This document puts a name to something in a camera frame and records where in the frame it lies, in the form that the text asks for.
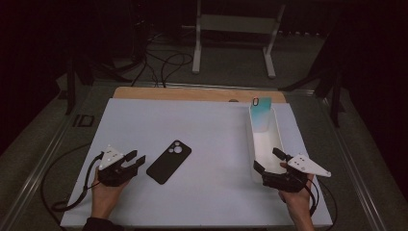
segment sleeve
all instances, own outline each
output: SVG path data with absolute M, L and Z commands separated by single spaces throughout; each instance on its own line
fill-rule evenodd
M 123 231 L 120 225 L 113 224 L 110 220 L 102 218 L 88 218 L 82 231 Z

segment table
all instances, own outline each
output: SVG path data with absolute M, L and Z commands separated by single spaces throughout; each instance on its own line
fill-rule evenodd
M 270 51 L 276 40 L 285 5 L 281 4 L 279 12 L 273 18 L 243 17 L 231 15 L 206 14 L 201 12 L 201 0 L 197 0 L 197 17 L 195 25 L 195 48 L 192 62 L 192 73 L 198 74 L 201 62 L 201 30 L 246 32 L 270 35 L 268 46 L 264 47 L 263 53 L 268 77 L 276 77 Z
M 116 223 L 167 228 L 293 224 L 277 190 L 251 179 L 245 116 L 247 102 L 254 95 L 271 96 L 276 102 L 273 107 L 281 125 L 284 150 L 307 154 L 281 92 L 119 88 L 108 103 L 71 200 L 80 193 L 94 154 L 108 141 L 125 153 L 136 146 L 141 155 L 146 154 L 140 175 L 127 187 L 122 203 L 111 215 Z M 200 102 L 174 100 L 183 98 Z M 246 103 L 227 102 L 231 98 Z M 174 139 L 189 145 L 193 152 L 170 181 L 160 186 L 144 171 Z M 62 225 L 83 225 L 89 212 L 88 196 L 64 214 Z M 318 226 L 331 224 L 323 198 L 313 221 Z

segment person's left hand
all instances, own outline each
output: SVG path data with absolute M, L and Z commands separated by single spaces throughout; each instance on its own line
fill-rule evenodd
M 92 218 L 109 218 L 112 210 L 119 200 L 123 189 L 130 182 L 127 181 L 118 187 L 105 186 L 98 181 L 98 167 L 95 170 L 95 177 L 93 179 L 92 187 Z

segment person's right hand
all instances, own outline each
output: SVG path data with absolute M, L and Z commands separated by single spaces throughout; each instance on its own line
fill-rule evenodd
M 287 167 L 286 163 L 281 163 L 280 165 L 284 168 Z M 307 177 L 310 181 L 308 181 L 306 185 L 311 189 L 311 181 L 313 180 L 314 175 L 308 174 Z M 279 191 L 279 196 L 283 202 L 286 203 L 289 215 L 298 231 L 315 230 L 309 211 L 310 195 L 305 189 L 302 189 L 299 192 Z

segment metal frame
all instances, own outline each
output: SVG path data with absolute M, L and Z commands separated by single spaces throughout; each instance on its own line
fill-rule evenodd
M 197 17 L 195 26 L 195 49 L 192 62 L 192 73 L 200 72 L 201 63 L 201 30 L 213 31 L 229 31 L 229 32 L 247 32 L 270 35 L 269 44 L 264 47 L 264 59 L 267 66 L 268 77 L 273 79 L 276 77 L 273 67 L 270 51 L 276 40 L 276 35 L 279 30 L 280 22 L 285 10 L 285 5 L 281 5 L 276 18 L 260 18 L 260 17 L 242 17 L 242 16 L 226 16 L 201 13 L 201 0 L 197 0 Z

